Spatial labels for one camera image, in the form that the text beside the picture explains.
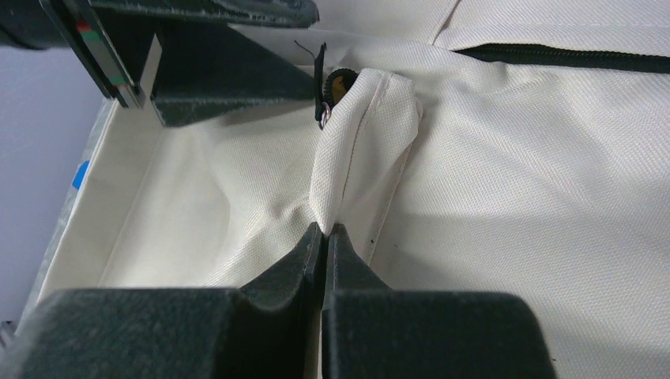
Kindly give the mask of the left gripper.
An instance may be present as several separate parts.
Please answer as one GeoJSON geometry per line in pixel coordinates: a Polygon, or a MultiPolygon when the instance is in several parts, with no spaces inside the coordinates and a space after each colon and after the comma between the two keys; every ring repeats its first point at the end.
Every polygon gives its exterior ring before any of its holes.
{"type": "Polygon", "coordinates": [[[312,1],[4,1],[1,44],[69,48],[103,95],[166,127],[314,99],[314,79],[237,31],[304,29],[312,1]]]}

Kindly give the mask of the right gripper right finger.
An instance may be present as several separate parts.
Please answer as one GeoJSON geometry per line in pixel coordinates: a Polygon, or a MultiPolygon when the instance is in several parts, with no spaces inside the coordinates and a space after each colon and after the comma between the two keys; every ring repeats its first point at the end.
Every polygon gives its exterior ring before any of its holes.
{"type": "Polygon", "coordinates": [[[338,224],[327,248],[322,376],[553,378],[555,369],[539,322],[521,298],[394,290],[338,224]]]}

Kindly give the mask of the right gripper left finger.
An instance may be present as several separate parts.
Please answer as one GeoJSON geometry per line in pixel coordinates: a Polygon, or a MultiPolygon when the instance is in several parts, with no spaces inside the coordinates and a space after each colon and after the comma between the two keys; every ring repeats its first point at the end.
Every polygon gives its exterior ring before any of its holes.
{"type": "Polygon", "coordinates": [[[323,235],[240,288],[78,289],[44,299],[4,378],[315,378],[323,235]]]}

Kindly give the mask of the beige canvas backpack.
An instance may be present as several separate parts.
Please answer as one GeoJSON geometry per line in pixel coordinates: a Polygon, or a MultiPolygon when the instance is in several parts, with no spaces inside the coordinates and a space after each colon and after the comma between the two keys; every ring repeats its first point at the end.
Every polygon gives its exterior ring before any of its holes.
{"type": "Polygon", "coordinates": [[[669,76],[482,62],[489,43],[669,55],[666,1],[320,1],[244,27],[301,69],[360,71],[335,130],[310,103],[178,129],[113,107],[34,302],[66,288],[233,287],[341,222],[402,289],[503,291],[561,378],[669,375],[669,76]]]}

